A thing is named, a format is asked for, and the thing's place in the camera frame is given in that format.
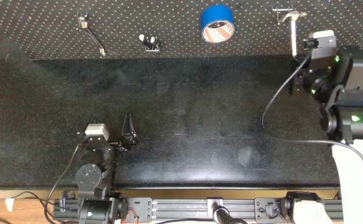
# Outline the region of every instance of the pegboard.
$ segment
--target pegboard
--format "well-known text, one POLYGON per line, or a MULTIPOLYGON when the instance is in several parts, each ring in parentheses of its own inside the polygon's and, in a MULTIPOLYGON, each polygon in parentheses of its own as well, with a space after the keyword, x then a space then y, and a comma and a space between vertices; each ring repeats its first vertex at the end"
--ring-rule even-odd
POLYGON ((105 58, 291 54, 289 22, 278 25, 272 6, 308 13, 297 22, 298 53, 310 32, 326 29, 339 45, 363 47, 363 0, 0 0, 0 30, 32 60, 102 58, 78 29, 77 12, 89 13, 105 58), (200 17, 217 4, 233 11, 236 32, 227 42, 209 44, 201 38, 200 17), (145 52, 139 34, 157 36, 161 51, 145 52))

